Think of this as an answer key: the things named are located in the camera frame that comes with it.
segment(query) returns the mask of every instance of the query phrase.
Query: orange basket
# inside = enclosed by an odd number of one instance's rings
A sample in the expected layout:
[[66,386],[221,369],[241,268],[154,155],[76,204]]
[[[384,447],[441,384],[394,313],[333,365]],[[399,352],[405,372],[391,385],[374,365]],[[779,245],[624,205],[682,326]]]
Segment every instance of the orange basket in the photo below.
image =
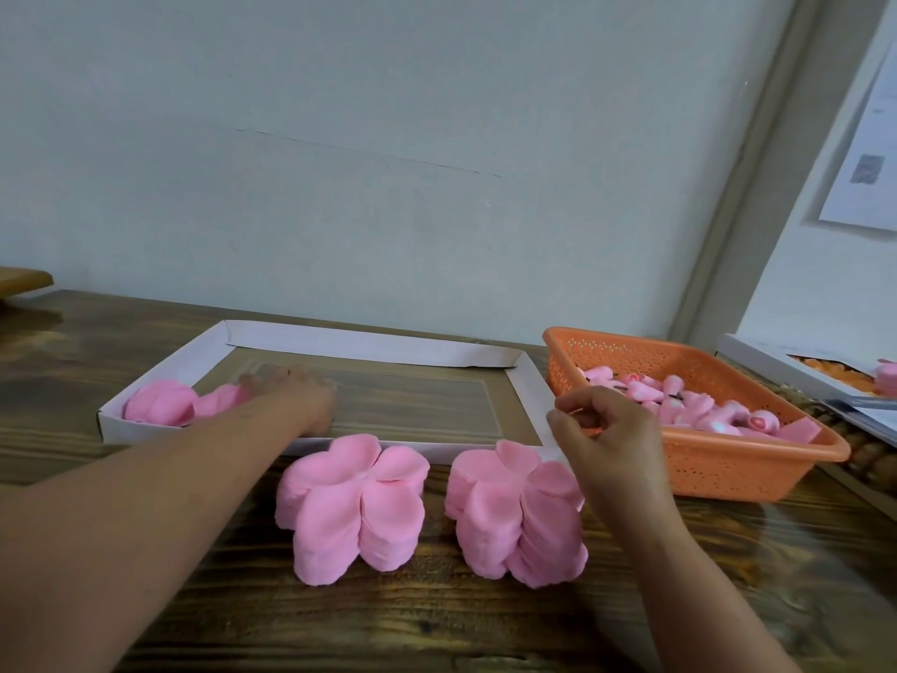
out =
[[[619,375],[642,373],[663,379],[679,375],[695,392],[719,403],[734,399],[752,411],[765,409],[791,422],[807,417],[799,408],[723,361],[685,344],[616,336],[576,328],[548,328],[548,385],[555,395],[588,387],[583,371],[610,366]],[[777,501],[819,460],[841,461],[850,447],[822,426],[812,444],[762,441],[713,432],[664,428],[664,449],[675,494],[732,501]]]

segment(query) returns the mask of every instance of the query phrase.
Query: white box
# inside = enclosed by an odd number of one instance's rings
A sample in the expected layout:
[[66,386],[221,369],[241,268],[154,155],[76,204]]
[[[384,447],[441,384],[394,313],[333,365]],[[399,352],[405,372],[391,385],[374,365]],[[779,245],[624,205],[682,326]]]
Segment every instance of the white box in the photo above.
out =
[[[141,387],[155,380],[174,379],[194,385],[237,347],[286,351],[362,361],[386,361],[420,366],[504,369],[511,386],[542,441],[543,460],[566,463],[552,436],[545,414],[555,405],[555,395],[525,352],[488,344],[471,344],[423,337],[390,336],[335,328],[290,326],[261,321],[221,321],[151,368],[100,408],[98,421],[105,443],[133,444],[179,427],[131,422],[122,418],[125,404]],[[297,439],[285,453],[301,456],[321,451],[330,439]],[[488,448],[483,444],[383,441],[384,446],[404,443],[422,453],[432,464],[449,465],[462,451]]]
[[849,359],[835,351],[766,344],[735,335],[723,336],[717,343],[717,351],[772,382],[791,385],[814,399],[844,399],[848,396],[869,395],[792,359],[792,354],[804,358],[837,361],[870,377],[876,374],[874,363]]

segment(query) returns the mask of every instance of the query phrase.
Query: hand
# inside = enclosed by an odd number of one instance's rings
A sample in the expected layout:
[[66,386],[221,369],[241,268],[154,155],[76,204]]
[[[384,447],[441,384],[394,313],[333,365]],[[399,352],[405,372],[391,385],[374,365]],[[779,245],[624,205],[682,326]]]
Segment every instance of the hand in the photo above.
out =
[[336,396],[334,385],[302,366],[265,364],[255,375],[241,375],[240,384],[252,396],[288,395],[298,410],[308,416],[303,437],[324,437],[333,422]]
[[[639,530],[682,524],[670,491],[660,425],[607,387],[583,387],[555,401],[548,424],[589,505],[623,544]],[[589,437],[583,428],[604,428]]]

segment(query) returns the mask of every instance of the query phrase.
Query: dark wooden surface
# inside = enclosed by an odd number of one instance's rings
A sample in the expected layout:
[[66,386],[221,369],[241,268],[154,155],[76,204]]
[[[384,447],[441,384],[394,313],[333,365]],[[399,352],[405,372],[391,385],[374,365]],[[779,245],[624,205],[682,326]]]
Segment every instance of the dark wooden surface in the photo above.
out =
[[[84,293],[0,308],[0,495],[100,458],[96,409],[226,317]],[[544,367],[545,352],[528,347]],[[420,546],[400,570],[358,562],[337,584],[292,574],[275,528],[281,459],[122,670],[641,670],[655,667],[634,577],[586,510],[589,564],[529,590],[465,567],[434,467]],[[897,525],[813,470],[783,502],[682,500],[703,547],[806,670],[897,669]]]

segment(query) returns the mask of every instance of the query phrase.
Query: person's left hand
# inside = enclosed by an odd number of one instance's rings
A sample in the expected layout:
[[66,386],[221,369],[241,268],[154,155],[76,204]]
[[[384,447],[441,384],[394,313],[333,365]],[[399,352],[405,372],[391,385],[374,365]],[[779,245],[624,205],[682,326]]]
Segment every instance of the person's left hand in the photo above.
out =
[[240,384],[252,396],[291,396],[297,409],[308,415],[308,429],[301,436],[324,437],[330,430],[336,406],[334,385],[302,366],[264,365],[255,375],[242,375]]

